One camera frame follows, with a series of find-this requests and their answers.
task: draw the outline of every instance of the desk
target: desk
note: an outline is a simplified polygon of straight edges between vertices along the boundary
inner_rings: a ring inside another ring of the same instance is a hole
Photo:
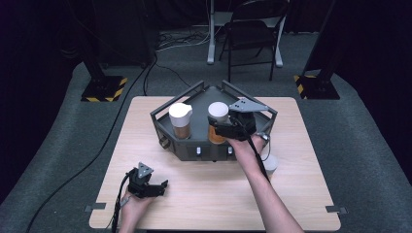
[[[207,55],[207,63],[212,65],[215,63],[215,26],[223,26],[225,23],[229,22],[231,18],[230,12],[215,12],[215,0],[210,1],[210,41],[209,41],[209,52]],[[278,45],[276,46],[276,67],[283,67],[282,55],[279,51],[279,42],[281,41],[282,31],[285,24],[285,18],[280,23],[280,33],[278,36]]]
[[[104,210],[93,210],[90,226],[108,225],[124,174],[141,161],[154,168],[150,184],[169,180],[169,185],[165,195],[151,204],[138,228],[264,230],[255,198],[237,161],[183,162],[157,142],[150,112],[170,99],[132,100],[96,200],[107,205]],[[258,100],[278,111],[271,151],[278,156],[279,167],[272,185],[304,230],[338,230],[337,214],[326,211],[333,202],[295,100]]]

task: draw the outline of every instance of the white object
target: white object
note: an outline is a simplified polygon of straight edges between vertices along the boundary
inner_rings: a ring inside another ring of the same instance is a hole
[[[209,105],[209,116],[217,122],[225,122],[229,113],[229,107],[223,102],[215,102]]]
[[[185,127],[188,125],[190,123],[191,114],[191,105],[184,103],[176,103],[169,108],[170,120],[175,127]]]
[[[269,180],[272,179],[273,173],[276,171],[279,165],[278,158],[273,155],[273,154],[265,154],[261,156],[262,160],[266,158],[266,160],[263,161],[263,166],[264,170],[266,170],[266,174],[269,177]]]

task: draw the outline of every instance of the power cord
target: power cord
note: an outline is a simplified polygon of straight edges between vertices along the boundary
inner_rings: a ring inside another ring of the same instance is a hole
[[[118,119],[119,119],[121,110],[122,110],[122,108],[123,108],[123,106],[124,106],[125,100],[127,99],[127,96],[128,96],[128,94],[129,94],[130,90],[131,90],[132,87],[136,84],[136,82],[139,80],[139,78],[143,75],[143,73],[144,73],[145,71],[146,71],[146,68],[144,68],[144,69],[142,70],[142,72],[139,74],[139,76],[136,78],[136,80],[132,83],[130,89],[128,89],[127,92],[125,93],[124,99],[123,99],[123,101],[121,102],[121,105],[120,105],[120,109],[119,109],[119,111],[118,111],[118,114],[116,115],[115,120],[114,120],[114,122],[113,122],[113,124],[112,124],[112,127],[111,127],[111,129],[110,129],[110,131],[109,131],[109,134],[107,135],[107,137],[106,137],[106,139],[105,139],[102,147],[100,148],[99,152],[90,160],[90,162],[88,162],[88,164],[87,164],[83,169],[81,169],[78,173],[76,173],[76,174],[73,175],[71,178],[69,178],[66,182],[64,182],[60,187],[58,187],[58,188],[42,203],[42,205],[39,207],[39,209],[37,209],[37,211],[36,211],[36,213],[34,214],[33,218],[31,218],[31,220],[30,220],[30,222],[29,222],[29,224],[28,224],[28,226],[27,226],[27,228],[26,228],[26,233],[28,233],[28,232],[30,231],[31,226],[33,225],[33,222],[34,222],[34,220],[36,219],[37,215],[42,211],[42,209],[46,206],[46,204],[54,197],[54,195],[55,195],[61,188],[63,188],[66,184],[68,184],[69,182],[71,182],[71,181],[73,181],[75,178],[77,178],[85,169],[87,169],[87,168],[100,156],[101,152],[103,151],[103,149],[106,147],[107,143],[109,142],[109,138],[110,138],[110,136],[111,136],[112,133],[113,133],[113,129],[115,128],[116,122],[117,122]]]

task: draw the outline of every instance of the black chair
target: black chair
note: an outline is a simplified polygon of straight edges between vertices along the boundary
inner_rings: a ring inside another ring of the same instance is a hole
[[[234,66],[255,65],[271,63],[270,77],[272,81],[273,67],[279,35],[279,24],[285,17],[289,3],[286,0],[250,0],[237,6],[230,22],[224,25],[226,37],[219,60],[224,51],[228,51],[228,81],[230,82],[230,70]],[[276,18],[276,24],[268,27],[263,19]],[[257,57],[263,48],[270,47],[272,59],[270,61],[232,64],[233,50],[259,49]]]

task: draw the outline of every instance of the yellow and black tape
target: yellow and black tape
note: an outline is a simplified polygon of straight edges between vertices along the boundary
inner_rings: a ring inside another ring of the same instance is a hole
[[[83,96],[82,101],[86,102],[114,102],[118,101],[121,94],[123,93],[124,86],[127,82],[127,78],[123,78],[120,83],[118,88],[114,93],[108,94],[107,96],[101,96],[101,95],[90,95],[90,96]]]
[[[316,78],[316,76],[305,76],[306,78]],[[296,83],[297,86],[297,91],[299,92],[300,98],[302,99],[308,99],[307,96],[307,91],[305,90],[305,87],[302,83],[302,79],[300,76],[294,76],[294,82]]]

